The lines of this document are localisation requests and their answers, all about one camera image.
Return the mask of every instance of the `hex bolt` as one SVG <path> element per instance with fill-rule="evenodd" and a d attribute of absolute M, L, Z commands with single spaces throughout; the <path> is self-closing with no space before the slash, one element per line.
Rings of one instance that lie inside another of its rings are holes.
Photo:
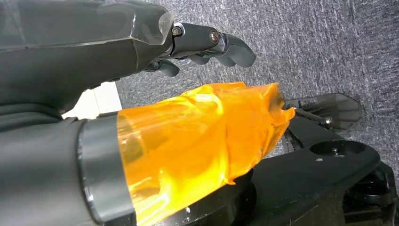
<path fill-rule="evenodd" d="M 217 31 L 211 31 L 209 34 L 209 37 L 211 39 L 211 42 L 214 44 L 217 44 L 219 41 L 219 33 Z"/>
<path fill-rule="evenodd" d="M 174 27 L 172 28 L 172 35 L 173 36 L 179 36 L 182 35 L 182 29 L 180 29 L 180 27 Z"/>

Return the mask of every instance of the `translucent orange film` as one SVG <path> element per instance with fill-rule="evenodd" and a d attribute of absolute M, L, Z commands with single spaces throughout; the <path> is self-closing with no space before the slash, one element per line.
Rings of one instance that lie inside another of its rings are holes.
<path fill-rule="evenodd" d="M 277 83 L 236 82 L 120 111 L 118 139 L 138 225 L 153 225 L 247 173 L 293 118 L 283 104 Z"/>

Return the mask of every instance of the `robotic hand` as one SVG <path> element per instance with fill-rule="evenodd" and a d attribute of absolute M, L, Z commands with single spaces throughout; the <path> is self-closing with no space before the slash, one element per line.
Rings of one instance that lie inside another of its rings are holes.
<path fill-rule="evenodd" d="M 218 32 L 215 28 L 176 23 L 172 28 L 173 44 L 165 54 L 157 57 L 144 71 L 161 71 L 166 76 L 176 76 L 179 68 L 168 59 L 188 58 L 204 65 L 210 58 L 216 57 L 225 66 L 250 67 L 255 61 L 255 54 L 241 39 Z"/>
<path fill-rule="evenodd" d="M 136 0 L 0 0 L 0 225 L 98 225 L 134 212 L 116 116 L 63 120 L 82 92 L 169 59 L 249 67 L 252 50 Z"/>

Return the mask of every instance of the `gray carpet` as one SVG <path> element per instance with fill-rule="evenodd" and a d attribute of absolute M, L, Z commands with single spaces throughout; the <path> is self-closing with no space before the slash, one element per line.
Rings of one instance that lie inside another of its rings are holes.
<path fill-rule="evenodd" d="M 176 61 L 175 78 L 140 73 L 117 83 L 124 108 L 179 95 L 205 83 L 279 82 L 287 99 L 342 93 L 361 102 L 363 119 L 341 134 L 373 146 L 399 178 L 399 1 L 152 0 L 177 21 L 213 26 L 256 53 L 250 68 L 211 60 Z M 271 155 L 281 153 L 281 146 Z"/>

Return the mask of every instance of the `black base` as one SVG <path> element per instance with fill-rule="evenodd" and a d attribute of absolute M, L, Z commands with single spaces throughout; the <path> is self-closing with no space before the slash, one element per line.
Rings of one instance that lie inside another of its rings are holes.
<path fill-rule="evenodd" d="M 238 178 L 190 206 L 190 214 L 182 210 L 156 225 L 394 225 L 393 172 L 375 149 L 303 117 L 288 130 L 296 151 L 262 160 L 252 183 Z"/>

